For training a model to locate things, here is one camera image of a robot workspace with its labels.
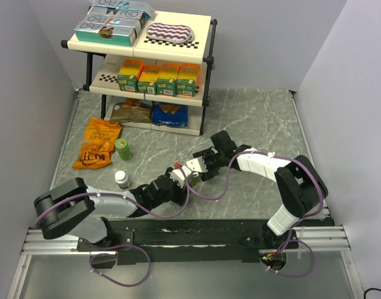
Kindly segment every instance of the tabletop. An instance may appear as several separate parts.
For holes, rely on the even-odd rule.
[[[113,98],[108,98],[107,106],[112,101]],[[212,146],[210,136],[220,130],[226,130],[238,146],[246,144],[282,156],[308,155],[291,94],[287,90],[212,88],[202,136],[124,127],[121,138],[128,141],[132,150],[130,161],[122,161],[118,153],[114,153],[112,164],[104,168],[73,170],[72,165],[78,157],[87,122],[90,117],[100,115],[100,102],[101,95],[83,91],[79,93],[79,103],[54,186],[81,177],[88,186],[119,191],[114,180],[118,170],[124,170],[129,175],[131,187],[150,183],[164,174],[166,168],[173,166],[175,161],[185,162],[192,158],[192,153]],[[195,189],[203,194],[217,196],[224,188],[225,172],[226,169],[221,169],[219,176],[197,184]],[[177,219],[268,219],[281,203],[275,182],[232,169],[224,198],[211,202],[192,195],[188,207]],[[168,202],[153,211],[169,215],[179,208]],[[323,218],[324,215],[321,213],[316,217]]]

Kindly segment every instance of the chip bag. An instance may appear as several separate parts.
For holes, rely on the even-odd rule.
[[[96,169],[109,165],[121,129],[118,123],[91,118],[86,126],[79,157],[72,169]]]

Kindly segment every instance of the wall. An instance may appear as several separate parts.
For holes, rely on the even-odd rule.
[[[0,1],[0,298],[50,186],[74,89],[24,0]]]
[[[92,2],[28,0],[77,88],[85,82],[85,54],[62,49],[60,41],[70,39]],[[212,86],[298,90],[346,0],[146,2],[161,11],[217,18]]]
[[[296,103],[364,286],[381,288],[381,0],[348,0]]]

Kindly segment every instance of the white bottle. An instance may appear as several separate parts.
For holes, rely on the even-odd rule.
[[[115,173],[115,181],[121,189],[126,189],[130,186],[130,180],[125,172],[122,170]]]

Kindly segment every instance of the blue chip bag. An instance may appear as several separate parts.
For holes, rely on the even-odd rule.
[[[156,102],[154,104],[152,122],[157,126],[188,126],[188,107],[185,105]]]

